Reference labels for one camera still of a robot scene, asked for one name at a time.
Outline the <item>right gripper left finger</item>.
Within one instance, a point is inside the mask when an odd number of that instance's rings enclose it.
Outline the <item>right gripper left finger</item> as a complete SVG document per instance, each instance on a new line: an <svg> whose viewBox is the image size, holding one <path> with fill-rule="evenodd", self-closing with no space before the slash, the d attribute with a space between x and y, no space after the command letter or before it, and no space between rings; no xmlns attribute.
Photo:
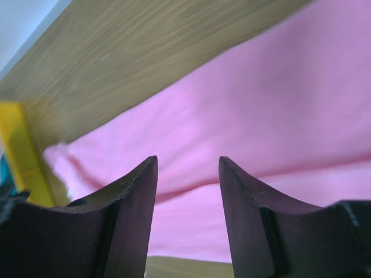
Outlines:
<svg viewBox="0 0 371 278"><path fill-rule="evenodd" d="M143 277L158 180L150 156L65 207L1 198L2 277Z"/></svg>

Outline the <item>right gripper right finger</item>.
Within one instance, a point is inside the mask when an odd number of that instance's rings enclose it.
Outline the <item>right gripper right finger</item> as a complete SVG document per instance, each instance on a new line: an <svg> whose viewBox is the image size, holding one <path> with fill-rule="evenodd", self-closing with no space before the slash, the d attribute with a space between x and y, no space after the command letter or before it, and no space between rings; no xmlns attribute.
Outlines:
<svg viewBox="0 0 371 278"><path fill-rule="evenodd" d="M370 276L370 201L311 205L225 156L219 180L235 277Z"/></svg>

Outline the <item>pink t shirt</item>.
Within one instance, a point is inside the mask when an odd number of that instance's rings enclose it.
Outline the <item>pink t shirt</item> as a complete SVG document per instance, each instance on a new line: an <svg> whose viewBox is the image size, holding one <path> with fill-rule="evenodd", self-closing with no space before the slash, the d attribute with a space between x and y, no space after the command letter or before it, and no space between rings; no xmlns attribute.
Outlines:
<svg viewBox="0 0 371 278"><path fill-rule="evenodd" d="M44 157L72 200L144 159L148 253L230 262L219 158L317 206L370 198L370 2L315 1Z"/></svg>

